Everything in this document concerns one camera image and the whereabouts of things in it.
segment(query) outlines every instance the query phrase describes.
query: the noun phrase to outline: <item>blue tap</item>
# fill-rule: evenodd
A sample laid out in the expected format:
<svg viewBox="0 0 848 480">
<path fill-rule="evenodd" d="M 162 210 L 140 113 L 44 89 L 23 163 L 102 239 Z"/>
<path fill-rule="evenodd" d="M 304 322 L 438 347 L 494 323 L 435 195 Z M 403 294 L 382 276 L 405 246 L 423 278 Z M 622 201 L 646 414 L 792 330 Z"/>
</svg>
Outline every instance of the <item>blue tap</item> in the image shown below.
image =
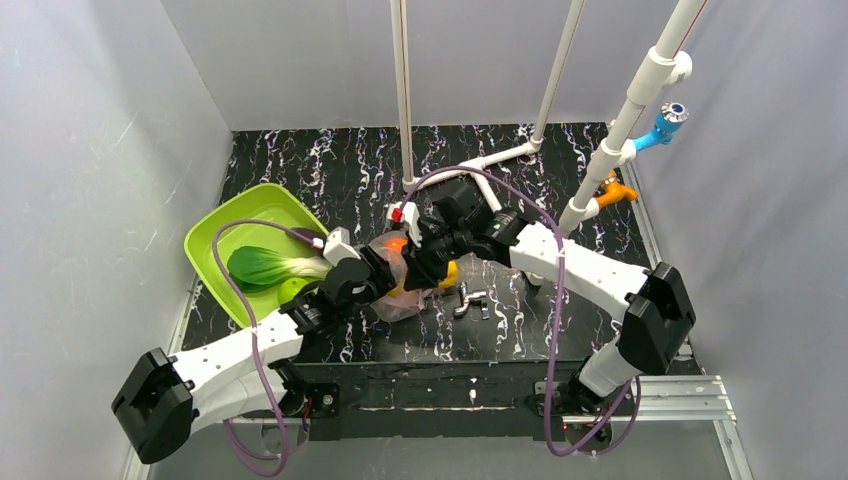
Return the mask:
<svg viewBox="0 0 848 480">
<path fill-rule="evenodd" d="M 683 126 L 683 122 L 689 118 L 689 111 L 682 103 L 667 102 L 660 108 L 660 113 L 654 120 L 654 128 L 639 138 L 633 139 L 636 151 L 641 152 L 655 145 L 668 145 L 674 138 L 674 132 Z"/>
</svg>

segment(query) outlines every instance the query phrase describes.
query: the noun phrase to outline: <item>black marble countertop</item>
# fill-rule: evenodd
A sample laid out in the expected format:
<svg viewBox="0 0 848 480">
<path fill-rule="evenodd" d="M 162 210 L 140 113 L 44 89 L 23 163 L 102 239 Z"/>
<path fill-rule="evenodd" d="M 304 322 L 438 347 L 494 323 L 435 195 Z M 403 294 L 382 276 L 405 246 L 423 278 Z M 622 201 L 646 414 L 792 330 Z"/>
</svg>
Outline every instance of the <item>black marble countertop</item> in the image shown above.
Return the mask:
<svg viewBox="0 0 848 480">
<path fill-rule="evenodd" d="M 463 125 L 413 129 L 415 163 L 422 172 L 495 153 L 525 142 L 532 127 Z M 576 192 L 592 150 L 606 135 L 601 123 L 549 125 L 538 154 L 490 171 L 535 198 L 556 218 Z M 394 128 L 291 130 L 235 134 L 221 201 L 261 182 L 276 182 L 299 198 L 328 229 L 347 227 L 356 243 L 385 230 L 391 202 L 403 194 L 400 139 Z M 502 203 L 520 207 L 493 185 Z M 425 211 L 432 209 L 426 200 Z M 649 266 L 630 205 L 620 202 L 583 222 L 577 243 L 616 260 Z M 528 288 L 522 274 L 465 257 L 461 278 L 472 290 L 488 289 L 491 319 L 472 309 L 461 320 L 451 310 L 456 295 L 430 301 L 418 317 L 396 323 L 370 311 L 353 318 L 298 363 L 534 360 L 550 352 L 553 286 Z M 582 359 L 613 338 L 619 324 L 591 302 L 571 294 L 565 305 L 560 358 Z M 202 284 L 192 300 L 182 348 L 220 339 L 238 326 Z"/>
</svg>

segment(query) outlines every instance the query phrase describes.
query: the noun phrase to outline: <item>orange faucet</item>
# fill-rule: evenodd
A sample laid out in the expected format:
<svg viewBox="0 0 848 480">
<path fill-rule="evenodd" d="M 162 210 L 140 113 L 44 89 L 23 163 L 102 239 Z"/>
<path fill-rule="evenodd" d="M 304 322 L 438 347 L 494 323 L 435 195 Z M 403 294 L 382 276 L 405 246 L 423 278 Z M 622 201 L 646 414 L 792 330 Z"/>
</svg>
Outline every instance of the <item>orange faucet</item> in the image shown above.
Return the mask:
<svg viewBox="0 0 848 480">
<path fill-rule="evenodd" d="M 601 208 L 612 205 L 623 198 L 626 198 L 631 202 L 639 198 L 639 192 L 633 190 L 627 185 L 622 185 L 621 182 L 618 181 L 615 171 L 610 172 L 607 179 L 601 183 L 601 186 L 604 188 L 604 194 L 599 197 L 595 197 L 595 200 L 598 201 L 598 206 Z"/>
</svg>

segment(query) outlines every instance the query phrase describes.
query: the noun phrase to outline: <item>robotic arm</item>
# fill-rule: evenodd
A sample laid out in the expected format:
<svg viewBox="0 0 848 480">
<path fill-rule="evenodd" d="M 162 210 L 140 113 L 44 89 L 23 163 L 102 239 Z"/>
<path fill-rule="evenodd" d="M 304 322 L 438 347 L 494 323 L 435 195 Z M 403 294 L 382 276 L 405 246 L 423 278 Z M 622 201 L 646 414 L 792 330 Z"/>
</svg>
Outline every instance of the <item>robotic arm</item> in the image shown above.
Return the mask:
<svg viewBox="0 0 848 480">
<path fill-rule="evenodd" d="M 675 268 L 661 263 L 645 270 L 568 240 L 560 252 L 548 228 L 508 208 L 493 212 L 464 179 L 446 182 L 433 203 L 440 220 L 420 216 L 411 203 L 404 212 L 390 212 L 394 227 L 405 224 L 409 237 L 402 254 L 405 289 L 435 287 L 448 262 L 468 253 L 555 282 L 559 256 L 565 255 L 565 286 L 622 319 L 621 334 L 558 387 L 555 411 L 592 410 L 634 375 L 667 371 L 695 321 Z M 334 268 L 327 278 L 305 287 L 257 327 L 263 364 L 283 378 L 274 390 L 284 411 L 302 408 L 310 395 L 287 359 L 397 286 L 387 260 L 370 247 L 351 247 L 345 233 L 336 229 L 328 237 L 324 256 Z M 245 329 L 172 357 L 155 349 L 139 359 L 112 411 L 143 463 L 169 456 L 209 424 L 266 407 L 252 359 L 253 334 Z"/>
</svg>

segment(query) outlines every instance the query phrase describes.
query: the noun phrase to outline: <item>green plastic tray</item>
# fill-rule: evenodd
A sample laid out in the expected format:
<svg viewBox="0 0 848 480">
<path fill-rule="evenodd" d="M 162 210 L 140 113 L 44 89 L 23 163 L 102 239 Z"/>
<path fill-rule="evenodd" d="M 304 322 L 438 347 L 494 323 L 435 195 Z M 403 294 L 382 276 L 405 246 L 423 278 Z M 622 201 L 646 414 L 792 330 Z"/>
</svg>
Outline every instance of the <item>green plastic tray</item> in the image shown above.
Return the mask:
<svg viewBox="0 0 848 480">
<path fill-rule="evenodd" d="M 197 275 L 230 317 L 245 328 L 250 325 L 247 311 L 212 257 L 215 232 L 224 224 L 242 218 L 258 218 L 286 227 L 308 228 L 324 235 L 327 235 L 327 229 L 288 190 L 277 184 L 263 183 L 216 208 L 188 232 L 185 251 Z M 245 245 L 270 248 L 291 257 L 314 255 L 311 248 L 285 232 L 264 225 L 239 225 L 221 235 L 218 251 L 224 265 L 235 249 Z M 262 320 L 279 307 L 276 288 L 249 294 L 247 299 L 257 320 Z"/>
</svg>

